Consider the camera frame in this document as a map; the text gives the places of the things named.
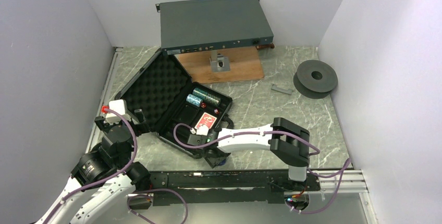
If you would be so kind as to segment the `black poker set case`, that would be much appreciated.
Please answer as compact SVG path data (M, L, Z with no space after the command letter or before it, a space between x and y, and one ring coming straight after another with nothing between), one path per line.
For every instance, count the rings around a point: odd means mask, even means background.
M220 105L215 106L205 101L206 108L196 107L186 102L186 97L195 88L204 90L220 98ZM203 113L217 117L217 128L224 121L232 106L232 98L194 82L175 55L167 55L158 49L131 80L115 95L115 100L123 99L128 110L134 114L142 109L149 124L149 132L164 143L186 153L192 158L202 158L194 149L179 145L173 136L173 129L178 123L194 127Z

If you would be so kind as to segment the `white blue chip stack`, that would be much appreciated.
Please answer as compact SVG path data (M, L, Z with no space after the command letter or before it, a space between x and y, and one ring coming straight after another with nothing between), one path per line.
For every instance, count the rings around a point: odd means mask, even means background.
M203 103L203 100L201 98L199 98L198 96L195 96L193 94L188 94L186 97L186 102L188 102L196 107L200 107L201 104Z

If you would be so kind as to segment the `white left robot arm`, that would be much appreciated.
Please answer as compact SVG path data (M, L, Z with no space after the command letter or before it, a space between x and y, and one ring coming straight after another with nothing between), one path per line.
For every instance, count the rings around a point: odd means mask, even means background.
M38 223L92 223L118 200L151 188L151 174L134 160L137 118L123 106L102 107L102 140L81 156L61 194Z

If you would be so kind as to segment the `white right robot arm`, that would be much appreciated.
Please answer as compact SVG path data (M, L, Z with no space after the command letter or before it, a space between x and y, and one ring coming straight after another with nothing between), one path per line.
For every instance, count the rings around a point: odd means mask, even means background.
M185 142L193 149L202 149L207 154L210 148L223 153L242 150L264 150L272 152L288 166L287 183L293 190L307 184L307 167L310 162L310 132L282 117L273 123L248 129L208 129L202 125L190 130Z

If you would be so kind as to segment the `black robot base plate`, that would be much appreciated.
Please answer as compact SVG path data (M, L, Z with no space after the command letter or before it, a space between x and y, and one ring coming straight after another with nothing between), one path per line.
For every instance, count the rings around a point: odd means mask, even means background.
M265 202L281 204L294 195L306 195L321 189L319 178L308 174L303 182L289 180L288 169L150 171L136 182L136 191L161 190L153 196L154 206L180 203L163 192L170 189L190 203Z

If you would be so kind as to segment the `green blue chip stack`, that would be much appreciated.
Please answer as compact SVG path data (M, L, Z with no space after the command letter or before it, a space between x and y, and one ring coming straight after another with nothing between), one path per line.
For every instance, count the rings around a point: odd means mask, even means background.
M194 96L197 96L198 98L201 98L201 99L206 99L207 98L207 92L205 92L204 90L199 89L199 88L195 88L192 91L192 94Z

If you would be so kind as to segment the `red playing card deck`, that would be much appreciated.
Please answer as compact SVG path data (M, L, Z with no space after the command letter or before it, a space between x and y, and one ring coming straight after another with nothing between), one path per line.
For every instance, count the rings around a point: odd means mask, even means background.
M195 125L195 129L198 130L209 130L214 123L216 122L217 117L210 115L208 113L203 113L203 115L201 116L201 118L197 121L196 125Z

